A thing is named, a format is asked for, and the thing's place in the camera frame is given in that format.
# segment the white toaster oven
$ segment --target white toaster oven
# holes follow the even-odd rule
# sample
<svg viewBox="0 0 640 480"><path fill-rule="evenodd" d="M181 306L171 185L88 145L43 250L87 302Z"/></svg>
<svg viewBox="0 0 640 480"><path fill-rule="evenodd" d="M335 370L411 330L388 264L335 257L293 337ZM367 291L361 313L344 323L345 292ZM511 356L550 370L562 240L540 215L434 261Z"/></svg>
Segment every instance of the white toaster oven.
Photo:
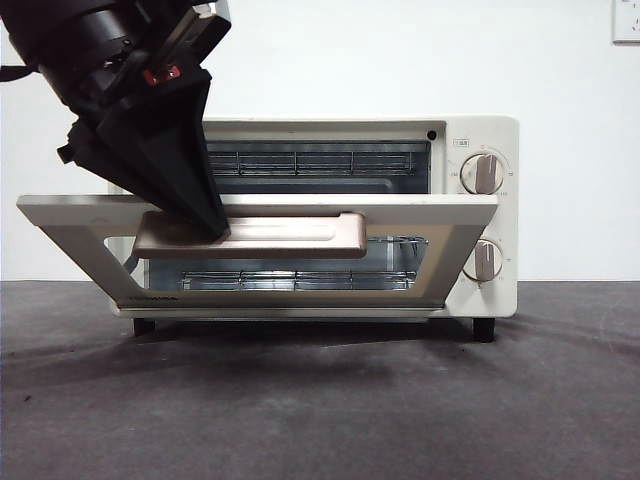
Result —
<svg viewBox="0 0 640 480"><path fill-rule="evenodd" d="M518 123L207 120L231 235L208 244L131 195L19 208L136 319L424 321L491 340L517 305Z"/></svg>

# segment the black rubber foot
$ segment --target black rubber foot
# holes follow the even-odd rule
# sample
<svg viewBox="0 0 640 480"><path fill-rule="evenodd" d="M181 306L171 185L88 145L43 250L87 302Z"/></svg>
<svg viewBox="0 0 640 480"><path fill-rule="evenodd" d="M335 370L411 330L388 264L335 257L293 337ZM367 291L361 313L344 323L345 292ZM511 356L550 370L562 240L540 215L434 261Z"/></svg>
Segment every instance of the black rubber foot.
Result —
<svg viewBox="0 0 640 480"><path fill-rule="evenodd" d="M133 319L133 334L136 337L141 337L148 333L155 332L156 322L153 320L147 320L146 318L134 318Z"/></svg>
<svg viewBox="0 0 640 480"><path fill-rule="evenodd" d="M474 318L473 339L480 343L491 343L495 339L495 318Z"/></svg>

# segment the timer knob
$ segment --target timer knob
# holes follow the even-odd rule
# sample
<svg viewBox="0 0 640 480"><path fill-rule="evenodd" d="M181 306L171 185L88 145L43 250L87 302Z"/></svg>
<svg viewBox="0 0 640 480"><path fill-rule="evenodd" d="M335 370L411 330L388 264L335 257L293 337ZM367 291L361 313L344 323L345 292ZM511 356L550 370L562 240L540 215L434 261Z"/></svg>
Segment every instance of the timer knob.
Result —
<svg viewBox="0 0 640 480"><path fill-rule="evenodd" d="M469 193L491 195L502 187L504 168L497 155L480 153L464 163L460 180Z"/></svg>
<svg viewBox="0 0 640 480"><path fill-rule="evenodd" d="M480 240L464 266L464 273L478 283L490 282L502 270L502 252L489 240Z"/></svg>

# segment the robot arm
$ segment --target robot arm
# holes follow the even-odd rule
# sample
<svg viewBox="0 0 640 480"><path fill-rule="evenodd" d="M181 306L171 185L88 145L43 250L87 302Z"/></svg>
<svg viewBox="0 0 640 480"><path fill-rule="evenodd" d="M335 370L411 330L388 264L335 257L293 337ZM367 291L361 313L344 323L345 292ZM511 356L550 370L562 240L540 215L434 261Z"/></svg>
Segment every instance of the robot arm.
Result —
<svg viewBox="0 0 640 480"><path fill-rule="evenodd" d="M226 0L0 0L24 67L78 120L58 153L219 237L226 215L208 170L200 63L231 28Z"/></svg>

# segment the wall outlet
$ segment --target wall outlet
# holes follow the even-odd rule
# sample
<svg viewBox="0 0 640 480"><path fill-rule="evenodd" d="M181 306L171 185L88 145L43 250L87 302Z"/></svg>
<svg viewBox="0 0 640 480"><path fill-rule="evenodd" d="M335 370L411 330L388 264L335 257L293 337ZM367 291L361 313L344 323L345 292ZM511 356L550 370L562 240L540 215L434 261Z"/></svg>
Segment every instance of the wall outlet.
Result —
<svg viewBox="0 0 640 480"><path fill-rule="evenodd" d="M640 44L640 0L613 0L613 42Z"/></svg>

